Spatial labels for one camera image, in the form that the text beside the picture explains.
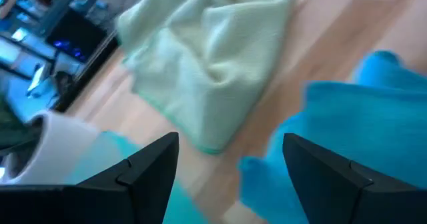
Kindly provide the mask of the black computer case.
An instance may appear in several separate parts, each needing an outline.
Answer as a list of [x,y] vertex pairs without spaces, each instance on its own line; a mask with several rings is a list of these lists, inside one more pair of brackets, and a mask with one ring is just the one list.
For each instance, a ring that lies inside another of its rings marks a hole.
[[84,63],[106,36],[105,30],[68,8],[45,40],[54,48]]

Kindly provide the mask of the green succulent plant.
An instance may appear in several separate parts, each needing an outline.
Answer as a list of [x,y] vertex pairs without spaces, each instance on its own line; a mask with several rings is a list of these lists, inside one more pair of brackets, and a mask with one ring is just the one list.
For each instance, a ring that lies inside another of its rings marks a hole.
[[41,133],[40,125],[24,124],[0,95],[0,155],[32,146]]

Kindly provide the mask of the white plant pot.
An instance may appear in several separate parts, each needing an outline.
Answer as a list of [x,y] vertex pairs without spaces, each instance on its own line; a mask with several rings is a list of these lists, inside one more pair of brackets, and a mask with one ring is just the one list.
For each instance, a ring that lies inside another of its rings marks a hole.
[[29,124],[41,124],[39,142],[22,170],[13,170],[15,154],[6,156],[0,185],[56,185],[65,182],[77,160],[100,134],[88,123],[54,111],[40,111]]

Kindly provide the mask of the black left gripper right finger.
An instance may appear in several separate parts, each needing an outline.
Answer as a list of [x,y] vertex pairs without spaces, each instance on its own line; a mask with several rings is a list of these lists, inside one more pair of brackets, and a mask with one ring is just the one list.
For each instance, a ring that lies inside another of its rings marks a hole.
[[427,189],[294,133],[284,135],[283,155],[309,224],[427,224]]

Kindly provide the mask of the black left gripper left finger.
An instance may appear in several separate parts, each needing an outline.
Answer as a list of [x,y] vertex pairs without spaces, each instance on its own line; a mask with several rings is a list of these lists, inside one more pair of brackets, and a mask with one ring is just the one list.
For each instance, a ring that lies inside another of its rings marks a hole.
[[76,185],[0,187],[0,224],[162,224],[178,154],[170,132]]

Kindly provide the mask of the blue microfiber towel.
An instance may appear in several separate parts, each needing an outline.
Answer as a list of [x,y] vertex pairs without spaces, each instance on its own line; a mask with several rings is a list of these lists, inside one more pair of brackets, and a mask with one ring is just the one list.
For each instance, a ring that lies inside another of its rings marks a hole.
[[309,83],[302,110],[276,128],[265,156],[240,161],[244,205],[270,224],[309,224],[284,160],[286,133],[427,189],[427,75],[373,52],[352,83]]

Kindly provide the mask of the pale green microfiber towel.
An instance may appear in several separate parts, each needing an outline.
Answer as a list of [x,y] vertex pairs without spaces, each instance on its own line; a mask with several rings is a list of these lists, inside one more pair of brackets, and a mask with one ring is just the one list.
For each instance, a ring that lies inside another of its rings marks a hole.
[[206,153],[258,102],[293,0],[140,0],[116,22],[132,90]]

